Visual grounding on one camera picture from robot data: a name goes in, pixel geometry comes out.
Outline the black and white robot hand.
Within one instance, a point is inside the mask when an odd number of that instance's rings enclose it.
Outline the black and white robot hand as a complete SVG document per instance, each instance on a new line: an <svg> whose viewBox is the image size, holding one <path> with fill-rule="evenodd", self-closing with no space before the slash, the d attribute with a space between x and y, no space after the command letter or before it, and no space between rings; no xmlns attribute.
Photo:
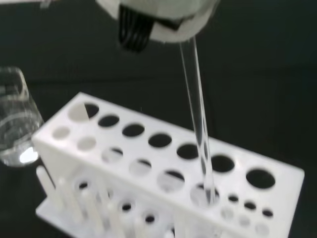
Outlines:
<svg viewBox="0 0 317 238"><path fill-rule="evenodd" d="M118 42L141 52L150 40L180 43L195 37L214 15L217 0L99 0L118 23Z"/></svg>

